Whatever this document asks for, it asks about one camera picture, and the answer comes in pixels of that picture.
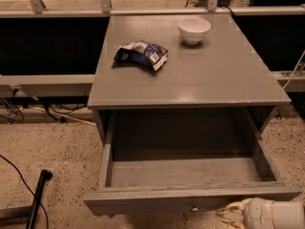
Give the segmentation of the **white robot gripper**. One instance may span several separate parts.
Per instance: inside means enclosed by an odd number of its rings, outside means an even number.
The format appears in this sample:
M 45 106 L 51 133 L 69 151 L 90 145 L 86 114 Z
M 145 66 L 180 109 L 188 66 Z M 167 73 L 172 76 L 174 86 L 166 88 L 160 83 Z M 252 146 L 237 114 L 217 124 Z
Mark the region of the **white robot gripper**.
M 242 219 L 244 224 L 221 220 L 225 229 L 305 229 L 302 202 L 245 198 L 219 208 L 215 214 L 223 219 Z

